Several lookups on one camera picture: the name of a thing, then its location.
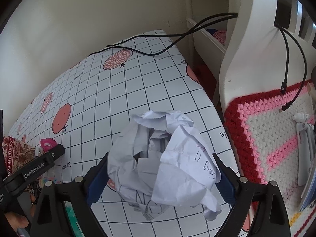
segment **chair backrest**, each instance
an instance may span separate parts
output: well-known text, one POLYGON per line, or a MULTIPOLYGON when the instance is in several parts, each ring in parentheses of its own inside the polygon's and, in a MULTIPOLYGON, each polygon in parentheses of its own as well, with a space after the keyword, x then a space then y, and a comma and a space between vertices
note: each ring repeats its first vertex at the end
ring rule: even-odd
MULTIPOLYGON (((238 19, 220 69, 223 111, 235 97, 281 87, 286 48, 281 32, 274 27, 277 4, 278 0, 241 0, 238 19)), ((304 50, 308 66, 306 79, 310 79, 316 66, 316 49, 312 46, 316 26, 308 16, 302 17, 303 9, 298 0, 291 0, 290 7, 288 31, 304 50)), ((289 36, 287 40, 290 50, 289 86, 302 81, 304 63, 298 46, 289 36)))

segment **pink crochet stripe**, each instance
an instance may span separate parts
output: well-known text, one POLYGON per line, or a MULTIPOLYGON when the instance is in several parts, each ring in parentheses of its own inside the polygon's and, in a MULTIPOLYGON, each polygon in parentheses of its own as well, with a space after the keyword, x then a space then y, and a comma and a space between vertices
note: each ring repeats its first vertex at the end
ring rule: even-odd
MULTIPOLYGON (((298 89, 293 90, 292 92, 287 92, 283 97, 280 95, 269 98, 269 99, 264 99, 264 100, 259 100, 251 103, 245 103, 242 106, 241 111, 244 116, 247 118, 249 115, 258 115, 259 113, 262 112, 267 112, 270 110, 274 110, 276 108, 281 108, 284 104, 287 102, 291 101, 294 96, 296 95, 298 89)), ((299 97, 307 92, 307 87, 304 86, 302 88, 302 91, 299 94, 299 97)))
MULTIPOLYGON (((241 121, 241 127, 244 129, 244 134, 246 139, 250 142, 250 148, 252 149, 251 155, 253 156, 253 162, 256 164, 256 171, 258 172, 258 178, 260 183, 267 184, 266 175, 263 173, 264 169, 261 167, 261 161, 259 160, 260 154, 257 152, 258 147, 254 144, 255 139, 252 138, 252 132, 249 131, 249 125, 246 124, 246 121, 250 115, 258 115, 262 112, 267 112, 276 108, 281 108, 285 103, 291 101, 296 95, 298 89, 295 89, 291 92, 287 92, 283 97, 280 95, 254 101, 250 103, 238 104, 237 112, 239 113, 239 119, 241 121)), ((304 86, 300 92, 300 95, 303 95, 307 92, 307 87, 304 86)))
MULTIPOLYGON (((311 117, 307 123, 314 124, 315 119, 311 117)), ((288 141, 285 142, 281 147, 271 152, 267 156, 268 170, 275 169, 287 156, 289 156, 298 147, 297 135, 292 136, 288 141)))

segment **white wall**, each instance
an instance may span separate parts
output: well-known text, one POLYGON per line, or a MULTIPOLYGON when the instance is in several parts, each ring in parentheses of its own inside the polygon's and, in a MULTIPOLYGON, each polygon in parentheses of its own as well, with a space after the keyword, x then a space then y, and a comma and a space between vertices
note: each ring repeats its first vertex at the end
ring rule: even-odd
MULTIPOLYGON (((184 0, 23 0, 0 35, 4 132, 42 89, 91 52, 162 29, 185 32, 184 0)), ((178 45, 186 57, 187 40, 178 45)))

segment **human hand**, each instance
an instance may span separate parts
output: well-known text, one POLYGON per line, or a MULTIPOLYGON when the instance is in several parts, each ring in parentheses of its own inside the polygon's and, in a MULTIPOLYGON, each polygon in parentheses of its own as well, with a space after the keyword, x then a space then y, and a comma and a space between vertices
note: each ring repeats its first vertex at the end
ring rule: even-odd
MULTIPOLYGON (((31 196, 31 202, 35 202, 34 195, 30 194, 31 196)), ((35 205, 32 204, 30 214, 33 217, 35 213, 35 205)), ((14 212, 8 212, 5 214, 5 217, 7 218, 7 221, 13 228, 13 230, 16 232, 18 228, 26 228, 28 226, 28 220, 26 217, 21 216, 19 214, 16 214, 14 212)))

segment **black cable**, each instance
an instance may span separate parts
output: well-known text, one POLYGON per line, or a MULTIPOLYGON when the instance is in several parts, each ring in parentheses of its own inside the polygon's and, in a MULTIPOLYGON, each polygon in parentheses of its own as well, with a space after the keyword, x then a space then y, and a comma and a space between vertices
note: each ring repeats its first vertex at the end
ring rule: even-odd
POLYGON ((178 43, 180 40, 182 40, 183 38, 185 38, 187 35, 189 34, 192 34, 194 32, 197 32, 199 30, 201 30, 202 28, 206 28, 210 25, 213 25, 215 23, 218 23, 218 22, 222 22, 224 20, 230 20, 230 19, 234 19, 236 18, 237 15, 231 15, 231 16, 228 16, 228 17, 224 17, 224 18, 221 18, 221 19, 218 19, 218 20, 214 20, 214 21, 211 21, 201 27, 198 27, 198 24, 196 24, 195 26, 193 26, 189 31, 187 31, 186 33, 184 33, 183 35, 181 35, 176 41, 174 41, 171 45, 169 45, 168 47, 166 47, 165 49, 161 50, 160 52, 157 52, 157 53, 145 53, 145 52, 142 52, 142 51, 139 51, 139 50, 136 50, 134 48, 130 48, 130 47, 124 47, 124 46, 110 46, 110 47, 107 47, 101 51, 97 51, 97 52, 93 52, 91 53, 89 56, 93 55, 93 54, 96 54, 96 53, 100 53, 100 52, 104 52, 106 50, 109 50, 109 49, 113 49, 113 48, 122 48, 122 49, 127 49, 127 50, 131 50, 131 51, 135 51, 135 52, 138 52, 138 53, 141 53, 143 55, 147 55, 147 56, 156 56, 156 55, 160 55, 162 53, 164 53, 165 51, 167 51, 169 48, 171 48, 172 46, 174 46, 176 43, 178 43))
MULTIPOLYGON (((237 12, 227 12, 227 13, 218 13, 218 14, 214 14, 212 16, 208 16, 206 18, 204 18, 203 20, 201 20, 200 22, 198 22, 196 25, 194 25, 190 30, 193 30, 195 28, 197 28, 199 25, 201 25, 203 22, 207 21, 207 20, 211 20, 213 18, 217 18, 217 17, 221 17, 221 16, 238 16, 238 13, 237 12)), ((164 35, 137 35, 137 36, 133 36, 123 42, 119 42, 119 43, 116 43, 116 44, 110 44, 110 45, 107 45, 106 47, 110 47, 110 46, 116 46, 116 45, 119 45, 119 44, 124 44, 134 38, 138 38, 138 37, 179 37, 179 36, 182 36, 184 34, 186 34, 187 32, 185 33, 182 33, 182 34, 164 34, 164 35)))
POLYGON ((301 82, 301 86, 300 86, 300 88, 298 89, 298 91, 297 91, 295 97, 294 97, 291 101, 287 102, 286 104, 284 104, 284 105, 282 106, 282 111, 285 111, 285 110, 287 110, 287 109, 293 104, 293 102, 296 100, 296 98, 298 97, 298 95, 299 95, 300 92, 302 91, 302 88, 303 88, 304 83, 305 83, 305 80, 306 80, 306 75, 307 75, 307 62, 306 62, 306 57, 305 57, 304 51, 303 51, 301 45, 299 44, 299 42, 298 42, 298 41, 295 39, 295 37, 292 36, 292 34, 290 34, 286 29, 282 28, 282 30, 283 30, 285 33, 287 33, 287 35, 290 36, 290 37, 293 39, 293 41, 296 43, 296 45, 298 46, 298 48, 300 49, 300 51, 301 51, 301 53, 302 53, 303 60, 304 60, 304 76, 303 76, 303 80, 302 80, 302 82, 301 82))
POLYGON ((287 86, 287 79, 288 79, 288 70, 289 70, 290 51, 289 51, 289 44, 288 44, 288 41, 287 41, 287 39, 286 39, 286 36, 285 36, 285 34, 284 34, 283 29, 282 29, 280 26, 278 26, 277 28, 280 30, 280 32, 281 32, 281 34, 282 34, 282 36, 283 36, 283 39, 284 39, 284 42, 285 42, 285 47, 286 47, 285 76, 284 76, 284 81, 283 81, 283 83, 282 83, 282 85, 281 85, 281 89, 280 89, 281 94, 282 94, 282 95, 285 95, 285 93, 286 93, 286 88, 288 87, 288 86, 287 86))

